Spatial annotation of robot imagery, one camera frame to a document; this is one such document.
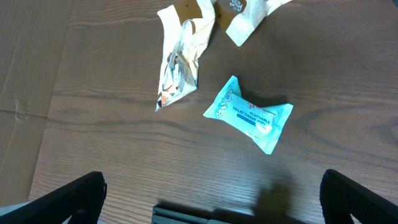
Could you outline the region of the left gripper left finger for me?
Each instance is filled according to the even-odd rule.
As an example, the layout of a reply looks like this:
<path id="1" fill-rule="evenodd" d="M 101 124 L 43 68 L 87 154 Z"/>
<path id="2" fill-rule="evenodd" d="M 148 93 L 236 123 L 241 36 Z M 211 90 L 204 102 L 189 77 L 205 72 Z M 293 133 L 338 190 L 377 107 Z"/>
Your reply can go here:
<path id="1" fill-rule="evenodd" d="M 1 223 L 98 223 L 107 193 L 99 171 L 1 215 Z"/>

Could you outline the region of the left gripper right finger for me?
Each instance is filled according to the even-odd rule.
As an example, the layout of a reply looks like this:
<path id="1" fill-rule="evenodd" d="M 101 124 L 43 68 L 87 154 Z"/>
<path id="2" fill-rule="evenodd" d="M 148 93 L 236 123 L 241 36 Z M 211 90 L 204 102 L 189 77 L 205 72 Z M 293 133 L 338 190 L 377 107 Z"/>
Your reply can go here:
<path id="1" fill-rule="evenodd" d="M 397 223 L 397 205 L 333 169 L 322 177 L 320 203 L 326 223 Z"/>

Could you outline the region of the teal flushable wipes packet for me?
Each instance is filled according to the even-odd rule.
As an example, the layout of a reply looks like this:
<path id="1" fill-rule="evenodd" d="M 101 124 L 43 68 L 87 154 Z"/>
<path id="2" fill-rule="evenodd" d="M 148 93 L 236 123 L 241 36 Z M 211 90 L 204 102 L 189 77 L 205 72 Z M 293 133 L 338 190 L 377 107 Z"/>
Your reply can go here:
<path id="1" fill-rule="evenodd" d="M 246 101 L 233 75 L 203 115 L 228 123 L 250 137 L 264 153 L 272 154 L 293 107 L 286 103 L 261 108 Z"/>

